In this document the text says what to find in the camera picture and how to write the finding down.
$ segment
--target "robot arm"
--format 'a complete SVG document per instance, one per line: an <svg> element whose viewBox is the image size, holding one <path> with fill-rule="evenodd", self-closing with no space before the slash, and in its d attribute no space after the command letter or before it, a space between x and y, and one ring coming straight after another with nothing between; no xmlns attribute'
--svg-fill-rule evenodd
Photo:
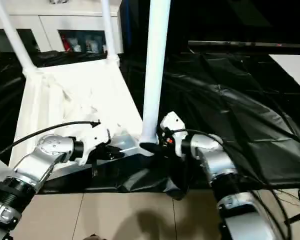
<svg viewBox="0 0 300 240"><path fill-rule="evenodd" d="M67 161L86 163L89 153L99 144L110 142L109 131L99 124L86 138L46 135L32 153L26 155L0 182L0 240L12 239L9 232L19 223L34 195L49 178L54 166Z"/></svg>
<svg viewBox="0 0 300 240"><path fill-rule="evenodd" d="M263 207L250 192L238 185L240 175L224 151L221 138L203 134L191 134L184 129L185 124L170 112L160 127L166 143L174 145L179 157L192 157L201 165L217 201L217 209L222 219L220 232L226 240L280 240L276 228L272 227Z"/></svg>

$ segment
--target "floor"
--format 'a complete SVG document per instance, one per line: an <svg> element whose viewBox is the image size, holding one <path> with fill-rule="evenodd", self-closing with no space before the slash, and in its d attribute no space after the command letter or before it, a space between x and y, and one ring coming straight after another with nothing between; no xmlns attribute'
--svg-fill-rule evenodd
<svg viewBox="0 0 300 240"><path fill-rule="evenodd" d="M290 216L300 212L296 199L278 196ZM220 240L219 221L209 190L190 191L181 201L164 193L38 195L11 235L15 240L83 240L91 234L107 240ZM300 240L299 222L292 231Z"/></svg>

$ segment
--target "white pole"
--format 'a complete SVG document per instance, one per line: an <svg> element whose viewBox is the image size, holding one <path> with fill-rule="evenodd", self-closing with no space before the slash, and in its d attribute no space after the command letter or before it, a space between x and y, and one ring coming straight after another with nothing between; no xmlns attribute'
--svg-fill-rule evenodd
<svg viewBox="0 0 300 240"><path fill-rule="evenodd" d="M3 0L0 0L0 19L2 21L5 34L7 35L23 69L34 69L35 65L31 61L17 30L12 25L9 15L7 14L7 10L4 7Z"/></svg>
<svg viewBox="0 0 300 240"><path fill-rule="evenodd" d="M115 60L119 63L119 57L115 50L114 32L112 29L111 13L109 0L101 0L102 5L102 17L105 32L106 49L108 52L107 58Z"/></svg>
<svg viewBox="0 0 300 240"><path fill-rule="evenodd" d="M157 144L157 124L171 0L151 0L141 143Z"/></svg>

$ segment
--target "white frame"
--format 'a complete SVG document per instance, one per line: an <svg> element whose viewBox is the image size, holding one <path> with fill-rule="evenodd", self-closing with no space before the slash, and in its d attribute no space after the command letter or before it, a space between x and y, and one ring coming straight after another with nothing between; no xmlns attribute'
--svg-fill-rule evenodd
<svg viewBox="0 0 300 240"><path fill-rule="evenodd" d="M105 31L102 16L39 16L46 36L53 50L64 52L58 30ZM123 52L120 22L118 17L111 17L115 53Z"/></svg>
<svg viewBox="0 0 300 240"><path fill-rule="evenodd" d="M10 16L13 27L16 29L30 29L39 46L41 52L51 51L49 40L46 36L45 30L40 22L39 16L31 15L12 15ZM0 20L0 29L4 29L2 21Z"/></svg>

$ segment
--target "glass cabinet door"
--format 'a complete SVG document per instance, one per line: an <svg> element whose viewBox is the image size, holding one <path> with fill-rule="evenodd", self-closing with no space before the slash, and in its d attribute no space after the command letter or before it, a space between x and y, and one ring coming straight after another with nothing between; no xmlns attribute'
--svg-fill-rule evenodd
<svg viewBox="0 0 300 240"><path fill-rule="evenodd" d="M102 16L40 16L53 50L82 53L104 53L107 50ZM123 52L121 25L111 17L114 48Z"/></svg>
<svg viewBox="0 0 300 240"><path fill-rule="evenodd" d="M25 46L28 53L36 53L40 51L35 36L31 29L17 29L18 34ZM14 50L10 44L10 41L3 29L0 29L0 52L12 53Z"/></svg>
<svg viewBox="0 0 300 240"><path fill-rule="evenodd" d="M39 16L10 15L9 17L29 53L52 50ZM0 52L7 53L13 51L0 20Z"/></svg>
<svg viewBox="0 0 300 240"><path fill-rule="evenodd" d="M102 30L58 30L64 51L102 54L106 52Z"/></svg>

